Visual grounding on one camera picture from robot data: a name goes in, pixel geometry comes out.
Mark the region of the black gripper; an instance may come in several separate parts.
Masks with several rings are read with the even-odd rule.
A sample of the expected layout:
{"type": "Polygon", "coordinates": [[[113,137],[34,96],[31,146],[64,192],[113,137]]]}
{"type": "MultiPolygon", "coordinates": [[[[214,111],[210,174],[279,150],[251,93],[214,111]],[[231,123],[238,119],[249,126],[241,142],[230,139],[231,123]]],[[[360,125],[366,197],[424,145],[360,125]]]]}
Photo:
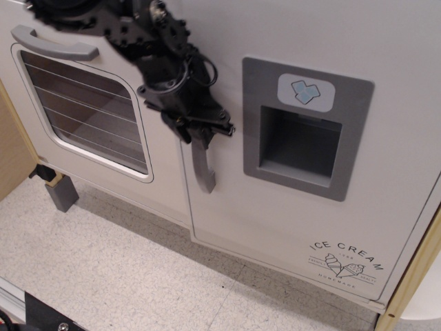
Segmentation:
{"type": "Polygon", "coordinates": [[[207,150],[214,133],[230,136],[234,126],[228,111],[212,97],[207,86],[196,82],[192,73],[183,65],[177,78],[144,83],[137,93],[148,108],[161,113],[163,122],[181,141],[207,150]]]}

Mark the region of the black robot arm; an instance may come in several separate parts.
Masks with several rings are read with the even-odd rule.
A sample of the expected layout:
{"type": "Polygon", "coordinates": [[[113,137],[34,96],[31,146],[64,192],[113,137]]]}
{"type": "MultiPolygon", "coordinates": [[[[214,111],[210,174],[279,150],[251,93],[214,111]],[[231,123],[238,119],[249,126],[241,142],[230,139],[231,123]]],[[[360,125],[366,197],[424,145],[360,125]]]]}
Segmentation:
{"type": "Polygon", "coordinates": [[[60,32],[105,37],[143,77],[137,92],[185,143],[207,149],[231,136],[230,115],[211,95],[218,70],[188,41],[190,31],[164,1],[28,1],[34,18],[60,32]]]}

